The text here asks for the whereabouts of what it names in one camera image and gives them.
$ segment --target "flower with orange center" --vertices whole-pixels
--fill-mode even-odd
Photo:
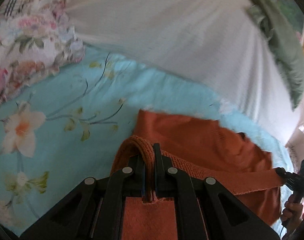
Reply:
[[[4,126],[3,153],[18,150],[26,157],[33,157],[35,151],[34,130],[45,122],[42,112],[30,112],[30,104],[20,104],[18,112],[8,117]]]

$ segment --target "orange cloth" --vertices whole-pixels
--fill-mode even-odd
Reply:
[[[279,218],[279,187],[284,182],[272,169],[271,153],[220,127],[218,121],[140,111],[134,136],[122,143],[111,172],[125,167],[131,156],[141,154],[148,181],[152,180],[152,145],[156,142],[174,167],[194,178],[216,178],[268,225]],[[150,188],[150,200],[155,201],[152,191]],[[177,239],[173,201],[143,204],[142,199],[128,198],[122,239]]]

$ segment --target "human hand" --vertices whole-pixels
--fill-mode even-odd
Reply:
[[[287,231],[295,230],[302,222],[303,205],[293,203],[293,201],[294,195],[291,195],[288,201],[285,202],[285,209],[282,211],[282,215],[280,216],[282,222],[287,219],[291,219],[286,227]]]

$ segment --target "person's arm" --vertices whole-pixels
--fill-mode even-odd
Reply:
[[[282,222],[286,221],[287,219],[291,219],[286,228],[286,234],[282,240],[286,240],[302,222],[303,205],[293,203],[293,201],[294,195],[291,195],[288,201],[285,202],[285,209],[282,211],[282,214],[280,216]]]

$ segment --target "orange flower center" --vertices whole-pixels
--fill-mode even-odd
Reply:
[[[20,122],[18,126],[15,128],[15,132],[17,136],[25,136],[30,128],[30,124],[28,122]]]

